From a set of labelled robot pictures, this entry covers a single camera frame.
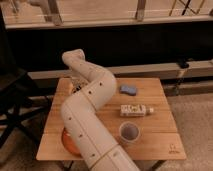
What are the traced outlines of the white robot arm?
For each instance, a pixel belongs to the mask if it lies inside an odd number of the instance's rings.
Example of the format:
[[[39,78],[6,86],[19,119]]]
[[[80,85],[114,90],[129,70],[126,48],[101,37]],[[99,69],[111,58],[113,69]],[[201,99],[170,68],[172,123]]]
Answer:
[[[81,49],[64,52],[62,60],[88,81],[61,106],[64,126],[88,168],[91,171],[140,171],[96,116],[116,92],[114,75],[102,66],[87,62]]]

